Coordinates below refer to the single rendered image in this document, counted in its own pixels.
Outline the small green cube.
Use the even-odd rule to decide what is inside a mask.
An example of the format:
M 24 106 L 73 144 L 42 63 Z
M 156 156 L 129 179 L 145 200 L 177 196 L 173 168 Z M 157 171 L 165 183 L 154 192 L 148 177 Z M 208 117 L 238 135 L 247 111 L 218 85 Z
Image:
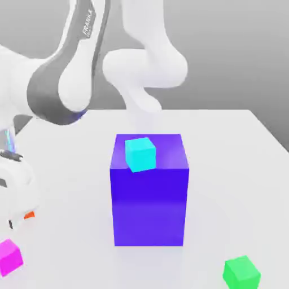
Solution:
M 241 256 L 225 261 L 222 277 L 228 289 L 258 289 L 261 273 L 248 256 Z

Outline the small cyan cube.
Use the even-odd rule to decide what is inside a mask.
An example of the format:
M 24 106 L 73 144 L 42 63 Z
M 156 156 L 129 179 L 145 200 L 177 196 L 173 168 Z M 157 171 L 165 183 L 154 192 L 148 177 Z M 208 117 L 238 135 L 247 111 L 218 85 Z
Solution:
M 125 160 L 133 173 L 156 168 L 156 147 L 148 137 L 125 140 Z

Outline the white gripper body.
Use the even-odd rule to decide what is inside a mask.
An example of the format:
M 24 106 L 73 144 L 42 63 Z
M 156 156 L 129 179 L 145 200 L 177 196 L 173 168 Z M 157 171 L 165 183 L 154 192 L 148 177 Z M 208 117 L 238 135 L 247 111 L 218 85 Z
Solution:
M 24 220 L 24 215 L 35 213 L 40 203 L 39 189 L 0 189 L 0 220 L 7 221 L 9 228 L 15 230 Z

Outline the small magenta cube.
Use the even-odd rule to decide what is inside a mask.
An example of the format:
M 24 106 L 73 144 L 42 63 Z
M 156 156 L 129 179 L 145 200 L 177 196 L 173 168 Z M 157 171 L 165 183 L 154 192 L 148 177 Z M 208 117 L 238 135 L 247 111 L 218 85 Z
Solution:
M 0 243 L 0 275 L 5 277 L 24 264 L 20 248 L 11 240 Z

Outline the large blue box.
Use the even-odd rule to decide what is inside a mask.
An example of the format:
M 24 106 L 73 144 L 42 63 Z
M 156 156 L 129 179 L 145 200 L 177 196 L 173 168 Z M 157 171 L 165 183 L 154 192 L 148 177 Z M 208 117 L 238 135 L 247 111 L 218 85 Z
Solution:
M 156 168 L 133 173 L 125 161 L 125 140 L 117 134 L 110 165 L 113 236 L 116 246 L 182 246 L 189 164 L 179 134 L 149 134 Z

